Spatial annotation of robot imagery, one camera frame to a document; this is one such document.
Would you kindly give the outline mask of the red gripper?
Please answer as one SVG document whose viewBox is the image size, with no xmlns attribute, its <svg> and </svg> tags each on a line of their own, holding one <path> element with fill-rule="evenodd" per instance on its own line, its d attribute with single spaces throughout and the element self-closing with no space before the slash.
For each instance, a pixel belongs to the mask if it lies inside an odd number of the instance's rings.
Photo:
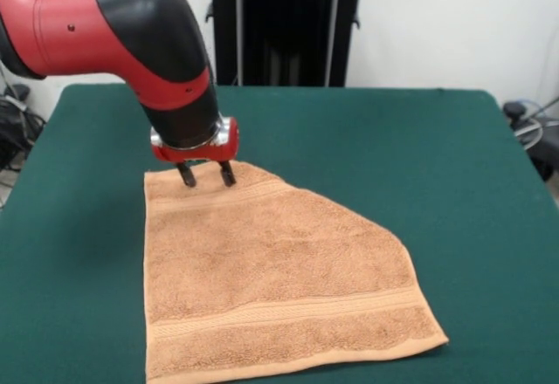
<svg viewBox="0 0 559 384">
<path fill-rule="evenodd" d="M 235 159 L 238 154 L 239 129 L 237 120 L 233 117 L 221 116 L 215 135 L 196 147 L 173 148 L 162 141 L 154 128 L 150 129 L 150 145 L 157 159 L 178 163 L 176 168 L 188 188 L 194 188 L 197 180 L 185 161 L 219 161 L 224 185 L 230 188 L 236 183 L 230 160 Z"/>
</svg>

